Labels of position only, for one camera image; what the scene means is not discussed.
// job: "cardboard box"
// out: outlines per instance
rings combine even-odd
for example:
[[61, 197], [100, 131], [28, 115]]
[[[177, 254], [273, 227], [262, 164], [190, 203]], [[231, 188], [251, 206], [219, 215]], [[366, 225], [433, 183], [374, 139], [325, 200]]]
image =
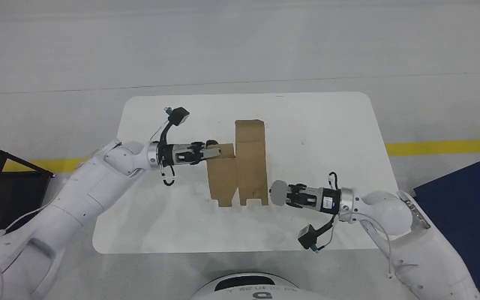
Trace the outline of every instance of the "cardboard box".
[[218, 157], [207, 160], [210, 196], [220, 207], [232, 206], [238, 188], [240, 205], [248, 199], [260, 199], [269, 204], [266, 169], [265, 124], [260, 120], [235, 122], [235, 147], [233, 144], [211, 145], [220, 148]]

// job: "gray floor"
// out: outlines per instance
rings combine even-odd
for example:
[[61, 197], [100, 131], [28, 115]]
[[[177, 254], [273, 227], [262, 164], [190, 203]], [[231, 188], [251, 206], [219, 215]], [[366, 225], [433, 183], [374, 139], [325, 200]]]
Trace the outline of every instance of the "gray floor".
[[[85, 157], [116, 136], [133, 96], [261, 92], [364, 92], [386, 143], [478, 139], [478, 28], [471, 0], [4, 0], [0, 149]], [[391, 164], [411, 191], [479, 159]], [[188, 299], [233, 270], [333, 299], [413, 298], [377, 251], [104, 256], [93, 226], [47, 299]]]

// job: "blue panel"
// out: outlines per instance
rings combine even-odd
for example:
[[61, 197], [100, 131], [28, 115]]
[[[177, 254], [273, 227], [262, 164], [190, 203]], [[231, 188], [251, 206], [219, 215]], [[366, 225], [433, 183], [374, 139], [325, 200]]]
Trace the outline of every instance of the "blue panel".
[[435, 226], [462, 256], [477, 287], [480, 284], [480, 163], [414, 189]]

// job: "black stand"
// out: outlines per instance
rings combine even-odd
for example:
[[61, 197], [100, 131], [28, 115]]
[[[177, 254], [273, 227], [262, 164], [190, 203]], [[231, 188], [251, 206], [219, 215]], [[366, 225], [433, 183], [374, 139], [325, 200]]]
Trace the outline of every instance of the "black stand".
[[[3, 172], [7, 160], [15, 161], [32, 171]], [[50, 179], [55, 177], [55, 174], [2, 150], [0, 171], [0, 229], [4, 230], [17, 218], [41, 206]], [[30, 214], [19, 220], [8, 232], [17, 230], [35, 215]]]

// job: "white cable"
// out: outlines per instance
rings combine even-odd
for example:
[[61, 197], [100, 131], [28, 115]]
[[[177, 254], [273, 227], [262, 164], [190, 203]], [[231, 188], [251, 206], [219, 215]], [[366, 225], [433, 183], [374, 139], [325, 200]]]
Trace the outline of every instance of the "white cable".
[[15, 225], [16, 222], [22, 220], [24, 217], [26, 217], [26, 216], [28, 216], [28, 215], [31, 215], [31, 214], [34, 214], [35, 212], [39, 212], [39, 211], [41, 211], [42, 209], [45, 209], [51, 202], [53, 202], [54, 199], [55, 199], [55, 197], [53, 197], [53, 198], [52, 198], [47, 204], [45, 204], [44, 206], [42, 206], [42, 207], [40, 207], [40, 208], [37, 208], [37, 209], [35, 209], [34, 211], [27, 212], [26, 214], [24, 214], [24, 215], [21, 216], [21, 217], [18, 217], [12, 224], [8, 225], [7, 228], [0, 230], [0, 236], [4, 236], [5, 233], [7, 233], [7, 231], [8, 231], [13, 225]]
[[347, 212], [345, 214], [341, 214], [341, 215], [339, 215], [339, 218], [343, 217], [345, 215], [361, 215], [361, 216], [367, 217], [370, 220], [372, 220], [373, 222], [375, 222], [376, 225], [378, 225], [378, 227], [380, 227], [380, 229], [383, 231], [383, 234], [385, 234], [385, 237], [387, 238], [387, 242], [388, 242], [388, 273], [391, 274], [392, 273], [392, 243], [390, 242], [389, 235], [387, 234], [387, 232], [383, 228], [382, 224], [380, 224], [377, 220], [373, 219], [371, 216], [369, 216], [367, 214], [362, 214], [361, 212], [354, 212], [354, 211]]
[[157, 131], [155, 131], [155, 133], [153, 133], [153, 135], [150, 137], [150, 139], [148, 140], [149, 142], [151, 140], [153, 140], [153, 138], [158, 134], [158, 131], [160, 131], [160, 129], [162, 129], [163, 126], [165, 126], [165, 124], [168, 122], [168, 120], [165, 121], [165, 123], [163, 123], [162, 125], [160, 125], [160, 127], [157, 129]]

